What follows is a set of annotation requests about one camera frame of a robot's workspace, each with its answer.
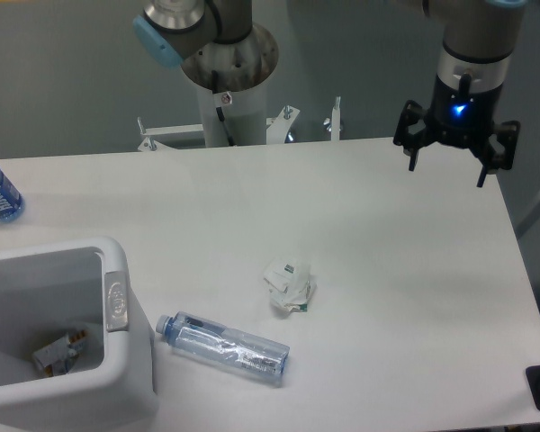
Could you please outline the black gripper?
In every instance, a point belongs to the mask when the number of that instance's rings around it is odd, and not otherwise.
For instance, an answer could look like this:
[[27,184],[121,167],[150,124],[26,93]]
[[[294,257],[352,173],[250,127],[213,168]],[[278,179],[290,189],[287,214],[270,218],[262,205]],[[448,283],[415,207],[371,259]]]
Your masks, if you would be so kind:
[[[521,130],[519,121],[493,123],[493,115],[500,99],[503,85],[482,93],[460,95],[436,77],[430,108],[427,111],[413,100],[408,100],[401,112],[392,143],[402,147],[409,157],[409,171],[414,171],[423,138],[427,144],[435,142],[458,148],[478,151],[481,172],[476,186],[482,188],[488,175],[500,170],[510,171]],[[412,133],[411,127],[425,117],[421,131]],[[494,136],[496,144],[490,141]]]

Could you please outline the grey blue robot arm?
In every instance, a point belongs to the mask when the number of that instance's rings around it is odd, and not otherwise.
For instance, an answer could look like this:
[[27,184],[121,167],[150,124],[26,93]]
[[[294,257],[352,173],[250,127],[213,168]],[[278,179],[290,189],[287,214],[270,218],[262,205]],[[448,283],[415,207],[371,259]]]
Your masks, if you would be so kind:
[[[469,150],[481,177],[513,166],[520,124],[493,116],[517,43],[522,1],[413,1],[445,28],[429,107],[407,101],[393,142],[414,167],[439,143]],[[257,89],[275,72],[273,35],[252,18],[249,1],[148,1],[132,23],[144,50],[165,68],[181,68],[202,90],[202,126],[210,147],[266,143],[266,103]]]

